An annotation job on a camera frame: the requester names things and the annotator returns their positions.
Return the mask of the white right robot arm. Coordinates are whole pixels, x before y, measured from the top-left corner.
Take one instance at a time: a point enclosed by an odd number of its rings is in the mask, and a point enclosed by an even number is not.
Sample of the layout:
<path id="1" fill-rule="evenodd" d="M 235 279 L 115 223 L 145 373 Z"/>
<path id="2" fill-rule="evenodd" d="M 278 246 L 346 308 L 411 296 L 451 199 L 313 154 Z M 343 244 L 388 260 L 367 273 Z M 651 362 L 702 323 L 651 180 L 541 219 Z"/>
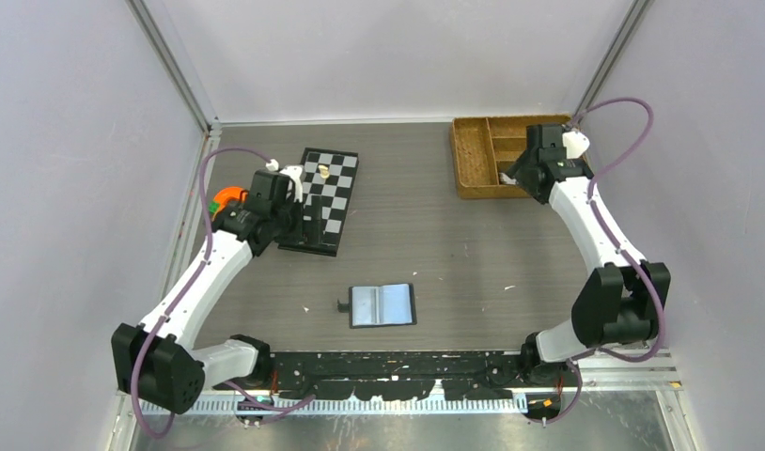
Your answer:
<path id="1" fill-rule="evenodd" d="M 589 145 L 583 133 L 561 124 L 529 125 L 523 153 L 503 175 L 563 220 L 587 270 L 569 319 L 529 335 L 522 346 L 522 376 L 537 386 L 597 350 L 638 363 L 664 341 L 670 271 L 648 261 L 617 225 L 583 157 Z"/>

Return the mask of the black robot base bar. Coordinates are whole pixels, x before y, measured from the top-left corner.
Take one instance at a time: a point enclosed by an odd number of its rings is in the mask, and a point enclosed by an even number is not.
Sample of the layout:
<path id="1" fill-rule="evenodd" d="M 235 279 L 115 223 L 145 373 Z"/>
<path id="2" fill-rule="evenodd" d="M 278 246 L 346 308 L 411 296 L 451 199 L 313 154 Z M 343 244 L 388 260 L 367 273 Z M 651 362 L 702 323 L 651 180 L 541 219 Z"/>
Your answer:
<path id="1" fill-rule="evenodd" d="M 567 394 L 578 378 L 565 364 L 535 364 L 516 351 L 279 351 L 258 375 L 234 379 L 246 391 L 284 399 L 485 400 L 512 389 Z"/>

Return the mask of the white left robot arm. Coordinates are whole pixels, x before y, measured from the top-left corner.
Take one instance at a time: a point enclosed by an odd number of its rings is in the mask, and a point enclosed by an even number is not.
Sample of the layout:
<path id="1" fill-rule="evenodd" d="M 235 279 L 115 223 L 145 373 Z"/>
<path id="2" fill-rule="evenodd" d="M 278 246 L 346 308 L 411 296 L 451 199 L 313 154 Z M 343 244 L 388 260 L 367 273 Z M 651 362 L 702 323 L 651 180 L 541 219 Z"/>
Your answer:
<path id="1" fill-rule="evenodd" d="M 304 168 L 258 170 L 249 189 L 207 212 L 209 230 L 195 259 L 137 325 L 121 324 L 112 350 L 121 391 L 174 414 L 189 411 L 205 389 L 242 381 L 264 387 L 273 375 L 269 344 L 234 334 L 196 349 L 205 319 L 233 278 L 266 248 L 304 234 Z"/>

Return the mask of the woven wicker tray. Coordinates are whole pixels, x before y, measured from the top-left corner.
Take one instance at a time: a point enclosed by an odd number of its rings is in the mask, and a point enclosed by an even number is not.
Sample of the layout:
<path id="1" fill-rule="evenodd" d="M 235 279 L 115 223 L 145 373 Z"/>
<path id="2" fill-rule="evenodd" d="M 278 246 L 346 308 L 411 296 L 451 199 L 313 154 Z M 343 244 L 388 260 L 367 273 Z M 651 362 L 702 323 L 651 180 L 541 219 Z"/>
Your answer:
<path id="1" fill-rule="evenodd" d="M 566 123 L 567 114 L 456 117 L 449 132 L 458 196 L 462 199 L 527 198 L 499 179 L 526 148 L 526 127 Z"/>

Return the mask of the black leather card holder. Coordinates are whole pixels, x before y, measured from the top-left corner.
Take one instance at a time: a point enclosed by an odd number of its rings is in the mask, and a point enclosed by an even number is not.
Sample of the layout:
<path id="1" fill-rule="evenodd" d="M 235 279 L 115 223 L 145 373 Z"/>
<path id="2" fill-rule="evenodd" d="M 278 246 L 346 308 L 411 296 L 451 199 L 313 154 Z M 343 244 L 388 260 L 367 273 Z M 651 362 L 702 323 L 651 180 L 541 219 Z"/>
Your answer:
<path id="1" fill-rule="evenodd" d="M 349 287 L 347 301 L 337 300 L 336 310 L 348 315 L 351 329 L 417 323 L 414 285 L 410 283 Z"/>

